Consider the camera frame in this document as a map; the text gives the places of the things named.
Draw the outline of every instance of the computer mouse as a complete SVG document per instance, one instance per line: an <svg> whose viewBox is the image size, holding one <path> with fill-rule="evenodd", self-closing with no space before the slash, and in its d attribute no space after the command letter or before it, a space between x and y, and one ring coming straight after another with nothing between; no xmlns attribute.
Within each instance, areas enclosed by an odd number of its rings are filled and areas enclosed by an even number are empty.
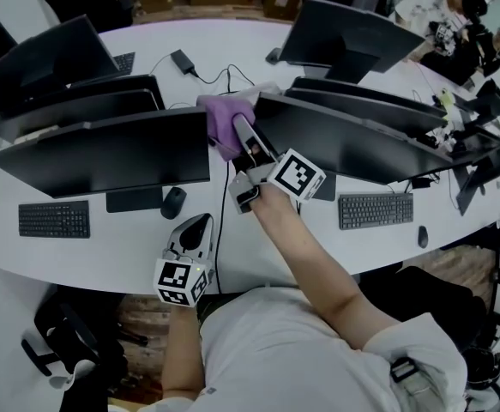
<svg viewBox="0 0 500 412"><path fill-rule="evenodd" d="M172 190L167 193L166 199L162 203L162 209L160 210L162 216L168 220L173 220L179 215L179 212L181 212L186 197L187 193L181 188L172 188Z"/></svg>
<svg viewBox="0 0 500 412"><path fill-rule="evenodd" d="M418 245L422 249L425 249L428 244L429 244L429 234L427 233L427 228L425 226L419 226Z"/></svg>

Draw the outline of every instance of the white desk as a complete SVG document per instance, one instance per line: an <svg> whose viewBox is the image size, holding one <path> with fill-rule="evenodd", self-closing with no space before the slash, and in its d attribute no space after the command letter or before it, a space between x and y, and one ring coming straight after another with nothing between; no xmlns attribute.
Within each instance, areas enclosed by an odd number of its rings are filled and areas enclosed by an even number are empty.
<svg viewBox="0 0 500 412"><path fill-rule="evenodd" d="M213 80L228 64L236 64L255 83L273 81L288 88L303 70L287 64L270 66L264 61L273 47L282 44L288 30L286 25L255 21L172 21L129 27L105 33L102 38L113 55L136 52L134 74L148 73L160 58L182 48L204 79ZM434 72L423 71L435 91L447 87L470 96ZM194 105L199 94L226 91L225 76L207 86L192 76L182 76L169 58L154 74L166 107L176 102ZM247 87L235 71L232 75L232 89ZM370 73L363 85L408 98L413 98L415 90L423 102L431 103L431 88L412 63L397 64L385 75ZM187 200L174 221L162 218L159 210L107 214L105 196L93 195L81 197L90 202L90 239L31 239L18 234L17 206L51 199L0 170L0 268L73 287L152 294L155 260L175 226L193 215L209 212L214 217L217 236L226 164L212 149L210 172L210 182L183 186ZM455 200L458 187L451 176ZM405 183L392 186L403 191ZM338 177L337 192L354 191L389 189ZM303 206L302 216L329 253L356 274L437 249L492 223L500 217L500 190L492 182L486 191L485 197L475 196L461 217L450 201L448 173L442 173L439 185L414 192L414 221L410 224L342 232L338 228L337 203L316 200ZM421 225L429 232L426 249L417 245ZM243 291L266 282L294 283L255 216L238 215L228 194L219 270L224 292Z"/></svg>

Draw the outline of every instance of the gray keyboard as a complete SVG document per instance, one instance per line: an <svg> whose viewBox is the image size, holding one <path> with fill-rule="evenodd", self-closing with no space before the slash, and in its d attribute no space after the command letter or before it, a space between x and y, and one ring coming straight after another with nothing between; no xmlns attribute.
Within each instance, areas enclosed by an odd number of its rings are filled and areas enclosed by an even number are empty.
<svg viewBox="0 0 500 412"><path fill-rule="evenodd" d="M345 194L339 197L341 230L413 221L413 194Z"/></svg>

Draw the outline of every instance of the shirt sleeve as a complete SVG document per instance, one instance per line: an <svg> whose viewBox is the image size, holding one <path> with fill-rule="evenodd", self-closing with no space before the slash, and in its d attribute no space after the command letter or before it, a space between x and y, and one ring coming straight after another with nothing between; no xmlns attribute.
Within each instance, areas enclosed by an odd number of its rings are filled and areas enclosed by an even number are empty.
<svg viewBox="0 0 500 412"><path fill-rule="evenodd" d="M138 412L186 412L194 402L188 398L171 397L145 406Z"/></svg>
<svg viewBox="0 0 500 412"><path fill-rule="evenodd" d="M402 0L396 5L395 11L404 21L410 22L417 13L420 13L425 8L429 8L434 1L435 0Z"/></svg>
<svg viewBox="0 0 500 412"><path fill-rule="evenodd" d="M428 375L448 410L464 410L467 365L430 313L380 331L363 351L380 355L391 364L402 357L412 359Z"/></svg>

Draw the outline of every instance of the black keyboard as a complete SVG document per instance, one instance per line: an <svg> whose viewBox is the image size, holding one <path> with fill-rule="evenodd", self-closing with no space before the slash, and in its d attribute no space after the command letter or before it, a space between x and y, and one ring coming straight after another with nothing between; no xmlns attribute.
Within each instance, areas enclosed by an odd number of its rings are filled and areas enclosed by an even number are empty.
<svg viewBox="0 0 500 412"><path fill-rule="evenodd" d="M341 230L413 221L413 194L345 194L339 197Z"/></svg>
<svg viewBox="0 0 500 412"><path fill-rule="evenodd" d="M116 76L131 75L131 71L133 70L133 62L135 60L136 53L134 51L114 57L114 61L116 61L116 64L118 64L118 73L116 74Z"/></svg>
<svg viewBox="0 0 500 412"><path fill-rule="evenodd" d="M89 238L89 204L87 201L20 204L19 235Z"/></svg>

